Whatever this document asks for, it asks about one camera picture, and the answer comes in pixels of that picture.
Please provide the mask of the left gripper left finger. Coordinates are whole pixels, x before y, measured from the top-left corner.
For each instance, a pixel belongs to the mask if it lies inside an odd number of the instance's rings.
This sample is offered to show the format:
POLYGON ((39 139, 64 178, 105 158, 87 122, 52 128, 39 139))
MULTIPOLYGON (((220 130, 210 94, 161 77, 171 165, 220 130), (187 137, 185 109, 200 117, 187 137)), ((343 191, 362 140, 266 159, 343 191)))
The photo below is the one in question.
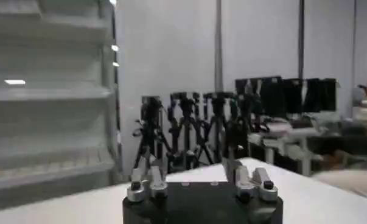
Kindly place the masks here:
POLYGON ((159 166, 151 166, 147 171, 135 168, 131 174, 130 186, 126 198, 133 203, 140 203, 150 198, 167 198, 168 184, 159 166))

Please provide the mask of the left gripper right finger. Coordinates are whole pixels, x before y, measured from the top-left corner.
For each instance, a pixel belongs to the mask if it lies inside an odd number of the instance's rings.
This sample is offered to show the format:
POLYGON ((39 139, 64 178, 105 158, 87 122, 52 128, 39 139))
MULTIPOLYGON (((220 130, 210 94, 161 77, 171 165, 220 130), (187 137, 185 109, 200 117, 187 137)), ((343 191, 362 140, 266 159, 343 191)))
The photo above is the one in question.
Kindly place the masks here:
POLYGON ((223 158, 222 165, 225 176, 234 186, 239 199, 259 198, 263 201, 278 199, 278 188, 263 167, 257 167, 250 172, 241 161, 230 158, 223 158))

